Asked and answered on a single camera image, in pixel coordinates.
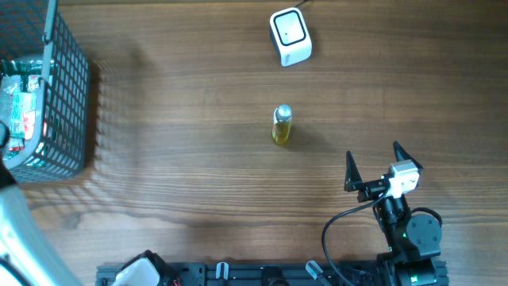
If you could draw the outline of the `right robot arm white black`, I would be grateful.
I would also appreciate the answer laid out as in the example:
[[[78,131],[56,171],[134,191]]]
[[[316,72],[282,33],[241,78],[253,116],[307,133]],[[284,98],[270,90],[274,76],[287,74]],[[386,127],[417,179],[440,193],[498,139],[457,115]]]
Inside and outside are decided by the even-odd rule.
[[[396,161],[372,181],[362,180],[352,153],[346,152],[344,189],[356,191],[360,203],[374,203],[389,251],[371,261],[341,261],[338,269],[354,285],[447,286],[447,266],[438,259],[442,218],[429,208],[411,209],[405,197],[418,187],[423,166],[397,141],[393,146]]]

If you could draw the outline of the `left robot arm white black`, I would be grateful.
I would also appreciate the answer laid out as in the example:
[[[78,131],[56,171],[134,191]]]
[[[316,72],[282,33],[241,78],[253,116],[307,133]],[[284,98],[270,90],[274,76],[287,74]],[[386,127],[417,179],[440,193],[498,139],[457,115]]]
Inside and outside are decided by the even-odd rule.
[[[7,284],[80,285],[82,282],[44,236],[8,168],[1,165],[1,278]],[[124,264],[114,285],[177,285],[179,278],[146,250]]]

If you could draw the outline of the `teal snack bar wrapper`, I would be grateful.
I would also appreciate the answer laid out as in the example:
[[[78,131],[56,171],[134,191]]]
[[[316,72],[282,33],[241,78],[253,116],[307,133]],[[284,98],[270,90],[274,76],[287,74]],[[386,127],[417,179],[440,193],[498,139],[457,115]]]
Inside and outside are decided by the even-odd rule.
[[[13,93],[13,106],[10,117],[10,131],[13,137],[24,138],[22,113],[26,110],[36,110],[37,94],[35,92]]]

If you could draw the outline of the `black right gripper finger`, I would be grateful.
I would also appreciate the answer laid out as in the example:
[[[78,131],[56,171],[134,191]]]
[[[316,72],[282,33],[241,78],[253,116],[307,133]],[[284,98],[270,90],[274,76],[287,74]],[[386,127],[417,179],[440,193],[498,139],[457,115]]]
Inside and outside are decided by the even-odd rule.
[[[415,160],[401,145],[398,141],[393,142],[394,155],[397,162],[404,160],[411,160],[419,171],[423,170],[423,166]]]
[[[350,151],[346,152],[346,173],[344,178],[345,191],[358,191],[363,183],[356,162]]]

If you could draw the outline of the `green 3M glove package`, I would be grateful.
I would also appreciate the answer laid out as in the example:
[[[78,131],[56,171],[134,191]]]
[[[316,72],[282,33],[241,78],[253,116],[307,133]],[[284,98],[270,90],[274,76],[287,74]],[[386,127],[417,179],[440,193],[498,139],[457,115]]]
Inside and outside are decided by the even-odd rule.
[[[21,56],[13,60],[1,60],[1,73],[6,76],[41,75],[44,58],[42,55]]]

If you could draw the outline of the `yellow liquid bottle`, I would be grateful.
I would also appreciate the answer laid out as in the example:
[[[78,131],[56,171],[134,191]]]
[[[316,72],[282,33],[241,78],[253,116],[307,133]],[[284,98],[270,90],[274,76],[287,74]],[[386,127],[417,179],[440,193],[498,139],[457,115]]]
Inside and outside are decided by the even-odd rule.
[[[274,110],[272,140],[277,145],[285,145],[289,139],[293,113],[289,105],[283,104]]]

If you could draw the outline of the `red snack bar wrapper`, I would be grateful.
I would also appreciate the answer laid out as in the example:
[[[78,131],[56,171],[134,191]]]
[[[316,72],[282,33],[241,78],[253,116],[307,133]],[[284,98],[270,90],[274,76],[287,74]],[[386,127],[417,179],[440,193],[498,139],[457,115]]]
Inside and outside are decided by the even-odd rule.
[[[35,129],[36,111],[26,110],[22,113],[23,126],[24,126],[24,138],[25,140],[31,140]]]

